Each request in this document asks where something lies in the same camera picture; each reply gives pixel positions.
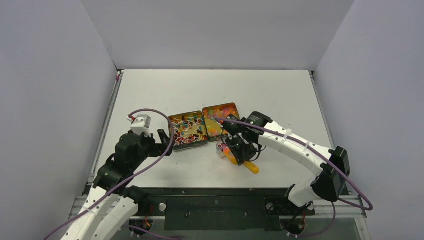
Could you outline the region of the orange plastic scoop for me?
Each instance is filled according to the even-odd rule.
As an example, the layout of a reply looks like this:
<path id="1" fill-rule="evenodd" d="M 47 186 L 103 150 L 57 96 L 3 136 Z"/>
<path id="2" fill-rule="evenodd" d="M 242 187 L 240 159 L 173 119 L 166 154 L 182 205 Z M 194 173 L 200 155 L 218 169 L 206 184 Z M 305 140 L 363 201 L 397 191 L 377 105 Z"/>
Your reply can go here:
<path id="1" fill-rule="evenodd" d="M 224 155 L 228 158 L 228 160 L 233 164 L 233 165 L 238 165 L 237 163 L 237 159 L 235 158 L 235 156 L 231 153 L 231 152 L 225 152 Z M 252 162 L 244 162 L 242 163 L 242 166 L 244 166 L 245 168 L 247 168 L 250 172 L 252 172 L 253 174 L 258 174 L 260 172 L 259 167 L 257 167 L 254 163 Z"/>

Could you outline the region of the tin box of lollipops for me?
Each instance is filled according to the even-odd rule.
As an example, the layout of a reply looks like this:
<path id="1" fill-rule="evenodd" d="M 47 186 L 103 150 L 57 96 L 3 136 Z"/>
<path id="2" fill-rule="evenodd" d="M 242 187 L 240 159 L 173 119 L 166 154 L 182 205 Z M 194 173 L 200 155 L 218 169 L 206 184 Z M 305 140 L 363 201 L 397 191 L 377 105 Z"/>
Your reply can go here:
<path id="1" fill-rule="evenodd" d="M 170 130 L 174 130 L 175 152 L 206 146 L 209 142 L 204 115 L 201 111 L 192 111 L 171 115 Z"/>

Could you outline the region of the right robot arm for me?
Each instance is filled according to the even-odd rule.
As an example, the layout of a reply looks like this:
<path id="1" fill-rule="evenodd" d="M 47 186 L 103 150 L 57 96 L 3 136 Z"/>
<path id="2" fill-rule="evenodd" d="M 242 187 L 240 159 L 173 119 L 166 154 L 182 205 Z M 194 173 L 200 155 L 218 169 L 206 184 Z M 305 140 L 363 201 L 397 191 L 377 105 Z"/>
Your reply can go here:
<path id="1" fill-rule="evenodd" d="M 294 134 L 270 117 L 254 111 L 247 118 L 235 115 L 215 119 L 228 137 L 229 147 L 238 165 L 254 157 L 254 150 L 273 149 L 294 160 L 312 173 L 303 183 L 294 183 L 282 198 L 282 211 L 296 215 L 315 200 L 337 202 L 350 174 L 347 151 L 342 147 L 331 149 Z"/>

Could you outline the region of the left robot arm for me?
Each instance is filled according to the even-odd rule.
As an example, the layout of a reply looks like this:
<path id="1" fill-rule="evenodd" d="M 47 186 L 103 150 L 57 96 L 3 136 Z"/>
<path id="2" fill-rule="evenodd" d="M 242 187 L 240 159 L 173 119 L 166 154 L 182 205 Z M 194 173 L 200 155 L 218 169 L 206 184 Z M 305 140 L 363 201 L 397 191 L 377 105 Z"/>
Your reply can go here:
<path id="1" fill-rule="evenodd" d="M 161 160 L 172 153 L 173 142 L 163 129 L 160 143 L 147 128 L 131 129 L 122 135 L 114 153 L 98 170 L 88 197 L 79 213 L 68 221 L 64 240 L 109 240 L 130 218 L 149 209 L 147 193 L 128 184 L 147 158 Z"/>

